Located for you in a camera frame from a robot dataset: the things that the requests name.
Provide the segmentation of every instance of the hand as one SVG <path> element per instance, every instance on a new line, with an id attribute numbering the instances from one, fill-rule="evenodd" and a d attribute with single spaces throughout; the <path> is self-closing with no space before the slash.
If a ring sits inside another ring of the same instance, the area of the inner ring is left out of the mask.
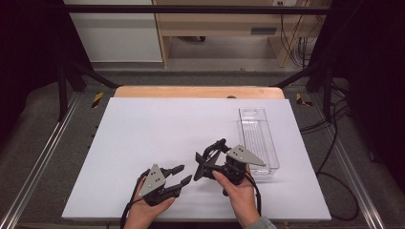
<path id="1" fill-rule="evenodd" d="M 146 177 L 143 177 L 139 183 L 137 192 L 134 196 L 134 201 L 139 200 L 139 191 L 145 182 Z M 162 212 L 166 211 L 175 198 L 169 198 L 156 206 L 149 206 L 145 200 L 140 200 L 134 203 L 129 211 L 124 229 L 146 229 L 152 221 Z"/>
<path id="2" fill-rule="evenodd" d="M 246 178 L 240 185 L 235 186 L 223 174 L 216 171 L 212 174 L 228 193 L 236 219 L 243 228 L 260 218 L 256 209 L 253 186 Z"/>

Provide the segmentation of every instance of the white table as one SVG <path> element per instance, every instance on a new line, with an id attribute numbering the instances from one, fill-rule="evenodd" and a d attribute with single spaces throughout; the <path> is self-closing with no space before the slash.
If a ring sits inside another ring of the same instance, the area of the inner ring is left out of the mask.
<path id="1" fill-rule="evenodd" d="M 262 215 L 273 220 L 328 220 L 330 213 L 286 99 L 111 98 L 62 218 L 119 219 L 136 180 L 153 163 L 184 164 L 166 187 L 195 174 L 196 152 L 225 138 L 240 143 L 238 109 L 260 107 L 266 116 L 280 169 L 260 183 Z M 234 220 L 228 198 L 215 180 L 192 180 L 164 221 Z"/>

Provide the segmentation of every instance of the sleeve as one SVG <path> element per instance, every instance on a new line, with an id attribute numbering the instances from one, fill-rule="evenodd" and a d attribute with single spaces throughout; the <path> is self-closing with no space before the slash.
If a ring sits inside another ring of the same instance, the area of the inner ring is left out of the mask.
<path id="1" fill-rule="evenodd" d="M 277 227 L 269 219 L 261 217 L 244 229 L 277 229 Z"/>

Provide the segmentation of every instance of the transparent plastic box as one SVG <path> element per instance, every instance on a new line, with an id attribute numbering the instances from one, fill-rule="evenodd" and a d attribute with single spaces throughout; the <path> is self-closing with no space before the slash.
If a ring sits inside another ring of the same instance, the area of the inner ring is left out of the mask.
<path id="1" fill-rule="evenodd" d="M 240 108 L 238 122 L 240 143 L 265 162 L 266 166 L 250 165 L 256 181 L 270 181 L 280 167 L 263 108 Z"/>

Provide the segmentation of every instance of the white cabinet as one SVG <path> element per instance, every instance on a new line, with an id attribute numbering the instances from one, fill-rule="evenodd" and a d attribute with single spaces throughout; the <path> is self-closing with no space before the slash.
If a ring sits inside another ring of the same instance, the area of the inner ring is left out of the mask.
<path id="1" fill-rule="evenodd" d="M 64 0 L 65 4 L 152 5 L 149 0 Z M 155 16 L 71 13 L 91 62 L 162 62 Z"/>

